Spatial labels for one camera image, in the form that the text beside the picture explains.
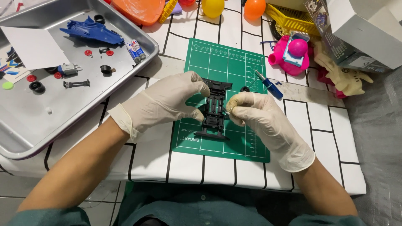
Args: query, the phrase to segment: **pink ball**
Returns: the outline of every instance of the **pink ball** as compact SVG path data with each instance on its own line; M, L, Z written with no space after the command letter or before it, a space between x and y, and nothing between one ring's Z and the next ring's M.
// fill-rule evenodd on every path
M289 43L287 49L293 56L302 57L308 51L308 45L305 40L295 39Z

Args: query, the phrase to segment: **beige plastic toy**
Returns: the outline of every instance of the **beige plastic toy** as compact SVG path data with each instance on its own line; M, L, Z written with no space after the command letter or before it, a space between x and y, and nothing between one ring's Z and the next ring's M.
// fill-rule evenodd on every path
M373 80L368 75L358 70L337 66L325 51L324 43L319 40L312 41L314 44L314 61L327 69L328 74L325 77L332 80L337 90L342 91L346 96L365 93L361 88L361 80L364 79L369 83L373 83Z

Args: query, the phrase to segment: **orange plastic toy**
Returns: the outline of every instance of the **orange plastic toy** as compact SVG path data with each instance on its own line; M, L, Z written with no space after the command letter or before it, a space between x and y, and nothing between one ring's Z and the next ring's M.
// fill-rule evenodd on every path
M162 14L165 0L112 0L111 5L135 24L149 26Z
M265 0L248 0L244 5L244 17L251 21L258 19L264 14Z

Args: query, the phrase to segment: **aluminum tray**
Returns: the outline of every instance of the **aluminum tray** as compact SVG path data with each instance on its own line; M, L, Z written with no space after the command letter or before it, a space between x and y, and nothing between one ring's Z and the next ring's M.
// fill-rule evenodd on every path
M103 15L106 27L118 32L125 41L138 40L146 59L133 68L135 63L125 46L112 49L113 56L102 54L101 59L98 49L105 48L106 44L90 44L70 38L59 30L66 28L70 19L84 21L96 14ZM103 0L50 0L4 17L0 25L49 30L70 62L82 69L77 76L67 79L56 79L43 69L34 71L32 74L46 87L41 95L26 91L30 82L25 78L15 83L12 90L0 88L0 154L15 160L30 158L46 148L159 53L159 46L151 37ZM0 49L8 45L0 30ZM87 49L93 52L93 58L84 55ZM109 65L116 72L104 77L101 65ZM90 87L63 87L64 80L82 82L87 79ZM46 112L47 107L52 109L52 114Z

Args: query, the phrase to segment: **hand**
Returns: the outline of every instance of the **hand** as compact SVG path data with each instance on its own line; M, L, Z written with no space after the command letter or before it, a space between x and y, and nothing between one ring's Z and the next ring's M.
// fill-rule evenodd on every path
M108 112L119 127L130 134L131 139L136 143L136 140L148 128L157 124L188 117L202 122L203 114L197 108L185 104L188 98L198 92L201 92L204 97L211 94L201 77L189 71L157 81Z
M230 98L226 109L236 125L248 125L277 154L282 169L299 172L314 162L315 152L299 136L272 96L241 92Z

